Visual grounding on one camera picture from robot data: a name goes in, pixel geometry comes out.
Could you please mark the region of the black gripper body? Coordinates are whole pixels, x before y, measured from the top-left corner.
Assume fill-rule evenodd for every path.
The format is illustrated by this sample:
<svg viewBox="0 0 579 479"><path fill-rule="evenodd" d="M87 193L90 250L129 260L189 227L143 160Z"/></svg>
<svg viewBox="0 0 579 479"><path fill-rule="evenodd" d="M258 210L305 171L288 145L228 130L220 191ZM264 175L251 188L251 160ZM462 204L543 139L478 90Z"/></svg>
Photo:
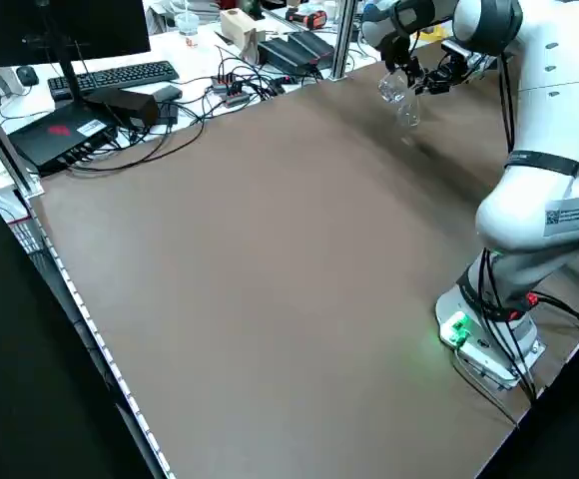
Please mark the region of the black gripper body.
<svg viewBox="0 0 579 479"><path fill-rule="evenodd" d="M469 75L468 61L461 55L451 53L438 67L438 75L445 86L455 86L463 83Z"/></svg>
<svg viewBox="0 0 579 479"><path fill-rule="evenodd" d="M411 36L409 34L401 35L393 32L387 40L387 47L392 46L397 50L397 60L408 60L411 51Z"/></svg>

